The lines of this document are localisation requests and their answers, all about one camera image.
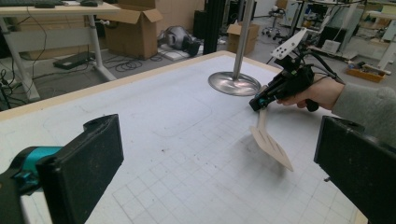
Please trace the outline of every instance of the cardboard box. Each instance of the cardboard box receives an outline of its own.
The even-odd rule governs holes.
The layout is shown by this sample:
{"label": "cardboard box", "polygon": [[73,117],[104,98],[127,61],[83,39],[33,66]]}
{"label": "cardboard box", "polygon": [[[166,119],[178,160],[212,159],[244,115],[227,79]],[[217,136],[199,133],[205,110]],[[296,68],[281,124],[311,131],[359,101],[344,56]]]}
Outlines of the cardboard box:
{"label": "cardboard box", "polygon": [[[14,17],[9,18],[8,22],[13,24],[16,31],[40,31],[58,30],[69,28],[80,28],[85,26],[83,16],[56,16],[56,17]],[[68,48],[34,50],[21,52],[20,55],[26,60],[44,60],[70,54],[77,54],[87,50],[87,46],[74,46]]]}
{"label": "cardboard box", "polygon": [[371,74],[367,72],[363,72],[360,69],[347,69],[346,73],[350,76],[353,77],[360,77],[372,82],[380,82],[382,79],[384,79],[384,74],[382,75],[377,75],[377,74]]}
{"label": "cardboard box", "polygon": [[[249,28],[247,31],[247,43],[245,46],[244,55],[247,55],[251,51],[254,50],[254,47],[256,45],[257,36],[259,34],[259,29],[260,29],[260,26],[257,24],[251,23],[249,25]],[[239,36],[241,35],[241,30],[242,30],[242,22],[239,22],[238,24],[231,24],[228,27],[228,30],[227,30],[227,33],[228,33],[227,50],[228,51],[236,53],[236,51],[238,50]]]}
{"label": "cardboard box", "polygon": [[286,10],[286,7],[288,6],[288,0],[276,0],[276,6]]}
{"label": "cardboard box", "polygon": [[194,12],[205,9],[205,0],[156,0],[155,6],[163,15],[157,22],[157,35],[170,26],[182,26],[192,33]]}
{"label": "cardboard box", "polygon": [[163,15],[155,8],[155,0],[119,0],[117,14],[98,15],[111,21],[105,26],[106,45],[110,52],[148,59],[157,54],[156,21]]}

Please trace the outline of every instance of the black cable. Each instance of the black cable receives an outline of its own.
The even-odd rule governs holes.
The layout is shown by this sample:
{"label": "black cable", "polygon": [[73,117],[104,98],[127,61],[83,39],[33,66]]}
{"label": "black cable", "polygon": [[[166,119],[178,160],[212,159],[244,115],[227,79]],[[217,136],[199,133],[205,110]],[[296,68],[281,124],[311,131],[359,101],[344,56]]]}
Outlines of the black cable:
{"label": "black cable", "polygon": [[337,2],[337,4],[335,4],[335,6],[347,6],[347,5],[352,5],[352,4],[361,3],[361,2],[364,2],[364,5],[367,4],[367,0],[360,0],[360,1],[349,2],[349,3],[338,3]]}
{"label": "black cable", "polygon": [[274,57],[271,57],[270,60],[268,60],[268,62],[266,64],[270,63],[273,59],[274,59]]}
{"label": "black cable", "polygon": [[25,19],[23,19],[22,21],[18,22],[18,23],[17,23],[17,25],[20,25],[21,23],[23,23],[23,22],[25,22],[25,21],[29,20],[29,18],[30,18],[30,16],[29,16],[29,17],[26,17],[26,18],[25,18]]}
{"label": "black cable", "polygon": [[119,57],[119,56],[116,55],[116,56],[113,56],[113,57],[111,57],[111,58],[109,58],[109,59],[102,60],[102,63],[109,62],[110,60],[115,59],[115,58],[118,58],[118,57]]}
{"label": "black cable", "polygon": [[330,68],[330,66],[328,64],[326,64],[326,62],[322,58],[320,58],[320,56],[318,54],[316,54],[315,52],[312,52],[312,51],[308,51],[308,52],[304,52],[302,54],[302,57],[304,57],[306,55],[314,56],[325,67],[325,69],[329,72],[329,76],[332,79],[336,80],[337,82],[345,84],[345,82]]}
{"label": "black cable", "polygon": [[156,55],[152,56],[152,57],[149,58],[149,59],[150,59],[152,62],[160,62],[160,61],[163,60],[163,57],[162,57],[161,55],[156,54]]}
{"label": "black cable", "polygon": [[6,93],[4,92],[3,86],[2,86],[1,84],[0,84],[0,91],[1,91],[1,94],[3,95],[3,97],[4,97],[4,100],[6,101],[6,104],[7,104],[7,106],[8,106],[8,109],[10,109],[10,108],[11,108],[11,105],[9,104],[8,98],[7,98],[7,96],[6,96]]}
{"label": "black cable", "polygon": [[113,61],[107,60],[106,61],[106,63],[114,63],[114,62],[124,62],[124,63],[118,63],[118,64],[112,65],[112,66],[107,65],[106,68],[107,69],[114,68],[117,72],[126,72],[126,71],[135,70],[136,68],[143,66],[143,64],[141,62],[139,62],[139,60],[127,59],[125,57],[121,60],[113,60]]}
{"label": "black cable", "polygon": [[12,80],[8,83],[11,85],[15,81],[15,69],[14,69],[14,58],[11,57],[11,71],[12,71]]}
{"label": "black cable", "polygon": [[12,80],[11,80],[11,82],[8,82],[7,80],[6,80],[6,74],[7,74],[7,72],[6,72],[6,69],[2,69],[1,70],[1,72],[0,72],[0,86],[1,85],[3,85],[3,87],[2,87],[2,89],[3,88],[7,88],[7,89],[10,89],[10,93],[9,94],[6,94],[6,96],[9,96],[10,94],[12,94],[12,88],[11,88],[11,83],[14,81],[14,79],[15,79],[15,74],[14,74],[14,76],[13,76],[13,78],[12,78]]}

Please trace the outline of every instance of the white tabletop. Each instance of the white tabletop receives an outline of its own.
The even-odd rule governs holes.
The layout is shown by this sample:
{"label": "white tabletop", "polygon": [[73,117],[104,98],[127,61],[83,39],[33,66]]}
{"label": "white tabletop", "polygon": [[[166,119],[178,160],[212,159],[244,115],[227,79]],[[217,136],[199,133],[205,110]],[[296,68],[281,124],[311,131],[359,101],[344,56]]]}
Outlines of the white tabletop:
{"label": "white tabletop", "polygon": [[[0,173],[26,147],[63,146],[83,123],[119,114],[125,160],[87,223],[353,223],[356,207],[313,162],[329,113],[268,107],[266,129],[290,172],[254,141],[251,97],[209,86],[233,64],[217,52],[0,113]],[[261,84],[276,70],[248,59],[241,68]],[[42,193],[23,201],[33,223],[49,222]]]}

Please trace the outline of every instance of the floor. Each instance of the floor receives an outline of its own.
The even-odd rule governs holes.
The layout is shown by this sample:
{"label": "floor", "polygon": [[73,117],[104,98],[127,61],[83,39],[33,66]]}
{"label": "floor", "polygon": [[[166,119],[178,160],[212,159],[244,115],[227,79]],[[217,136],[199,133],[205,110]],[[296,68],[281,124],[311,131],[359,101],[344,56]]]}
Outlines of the floor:
{"label": "floor", "polygon": [[[255,49],[250,52],[246,57],[262,62],[268,63],[271,59],[271,51],[275,49],[279,44],[278,40],[273,40],[272,37],[267,35],[262,35],[262,28],[271,26],[272,18],[255,18],[254,23],[259,24],[261,29],[259,32],[259,37],[255,45]],[[281,34],[286,35],[289,33],[289,28],[280,27]],[[221,37],[218,45],[218,50],[226,49],[226,36]],[[125,58],[118,55],[111,54],[107,49],[102,50],[102,58],[104,60],[104,65],[107,69],[116,77],[128,77],[134,74],[138,74],[150,69],[166,66],[171,63],[177,63],[181,60],[188,60],[189,58],[182,58],[177,61],[172,61],[167,59],[162,55],[156,55],[149,60],[137,60],[133,58]],[[347,63],[334,59],[332,56],[322,56],[323,60],[330,66],[330,68],[339,75],[341,79],[348,83],[356,83],[363,86],[369,86],[374,88],[379,87],[391,87],[396,90],[396,75],[385,76],[383,80],[379,83],[368,81],[359,77],[352,77],[345,73],[347,68]],[[90,63],[81,65],[79,67],[73,68],[71,70],[63,70],[56,68],[52,65],[56,60],[60,60],[62,57],[53,58],[41,61],[24,61],[25,66],[30,69],[30,74],[34,77],[36,88],[40,94],[40,97],[48,99],[58,95],[66,94],[71,91],[78,91],[81,89],[89,88],[90,86],[98,85],[106,82],[106,80],[92,70],[92,65]],[[365,58],[358,56],[353,59],[354,62],[365,62],[368,64],[376,65],[378,60]],[[7,80],[12,79],[12,66],[11,58],[0,59],[0,70],[6,72]],[[318,60],[313,57],[307,58],[306,62],[314,63],[316,65],[321,65]],[[273,66],[278,66],[273,61],[269,62]],[[396,73],[396,67],[394,64],[388,64],[386,70],[389,70],[392,74]],[[17,81],[12,83],[12,93],[10,89],[5,88],[5,92],[8,95],[8,100],[11,107],[22,106],[29,104],[26,100],[26,95],[23,92],[21,85]],[[0,98],[0,109],[7,109],[4,104],[4,99]]]}

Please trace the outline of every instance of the white desk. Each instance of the white desk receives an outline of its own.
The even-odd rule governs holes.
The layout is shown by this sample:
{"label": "white desk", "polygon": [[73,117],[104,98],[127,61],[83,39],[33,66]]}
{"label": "white desk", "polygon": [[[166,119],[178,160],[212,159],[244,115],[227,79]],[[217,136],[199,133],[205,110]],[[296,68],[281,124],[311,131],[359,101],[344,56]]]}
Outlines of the white desk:
{"label": "white desk", "polygon": [[[393,14],[386,14],[377,11],[368,11],[367,13],[372,18],[392,20],[392,23],[396,21],[396,15]],[[396,35],[391,39],[390,44],[387,50],[385,51],[384,55],[382,56],[381,60],[379,61],[377,67],[379,69],[384,70],[395,52],[396,52]]]}
{"label": "white desk", "polygon": [[[103,3],[98,7],[56,7],[56,8],[34,8],[34,7],[2,7],[0,10],[0,26],[7,41],[8,47],[18,66],[19,79],[26,91],[28,100],[31,102],[40,100],[40,96],[35,88],[32,76],[26,71],[19,52],[65,48],[79,45],[93,44],[95,50],[95,68],[108,80],[116,79],[102,64],[99,41],[96,33],[93,15],[116,13],[119,8]],[[74,28],[65,30],[42,30],[29,32],[10,32],[5,23],[6,17],[42,17],[42,16],[63,16],[63,15],[86,15],[90,21],[89,27]]]}
{"label": "white desk", "polygon": [[[290,172],[255,143],[251,97],[209,86],[234,61],[220,51],[2,112],[0,173],[22,149],[63,146],[117,113],[125,161],[87,223],[353,223],[356,207],[313,162],[329,113],[270,104],[266,128]],[[245,59],[241,72],[266,84],[278,69]],[[23,201],[31,220],[49,222],[42,193]]]}

